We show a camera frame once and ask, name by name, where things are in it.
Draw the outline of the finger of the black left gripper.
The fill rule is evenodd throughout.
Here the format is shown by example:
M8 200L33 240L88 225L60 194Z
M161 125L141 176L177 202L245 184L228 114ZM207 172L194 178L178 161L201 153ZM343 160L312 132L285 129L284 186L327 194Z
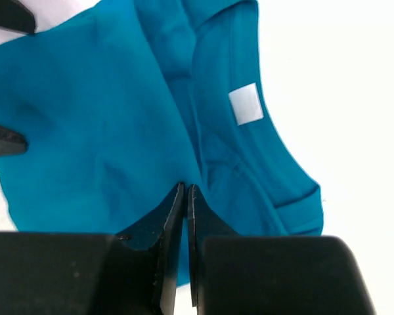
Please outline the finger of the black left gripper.
M23 135L0 126L0 156L23 154L28 143Z
M0 0L0 29L34 34L36 30L35 16L20 1Z

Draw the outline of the blue t shirt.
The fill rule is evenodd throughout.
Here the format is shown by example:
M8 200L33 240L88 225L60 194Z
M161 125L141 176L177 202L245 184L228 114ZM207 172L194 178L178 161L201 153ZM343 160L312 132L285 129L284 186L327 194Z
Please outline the blue t shirt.
M256 1L100 1L36 35L0 31L0 157L20 231L115 234L178 182L249 236L319 235L319 185L263 100Z

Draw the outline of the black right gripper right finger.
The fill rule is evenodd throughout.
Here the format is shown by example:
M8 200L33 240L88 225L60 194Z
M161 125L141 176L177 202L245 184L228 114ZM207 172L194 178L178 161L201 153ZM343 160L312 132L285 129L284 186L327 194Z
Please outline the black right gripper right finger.
M241 236L211 210L197 185L188 190L187 221L198 314L315 313L307 239Z

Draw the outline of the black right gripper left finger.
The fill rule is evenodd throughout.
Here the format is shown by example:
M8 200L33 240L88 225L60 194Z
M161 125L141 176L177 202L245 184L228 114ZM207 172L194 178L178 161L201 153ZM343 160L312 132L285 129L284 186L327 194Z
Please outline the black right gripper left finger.
M89 314L172 314L185 186L117 233L105 257Z

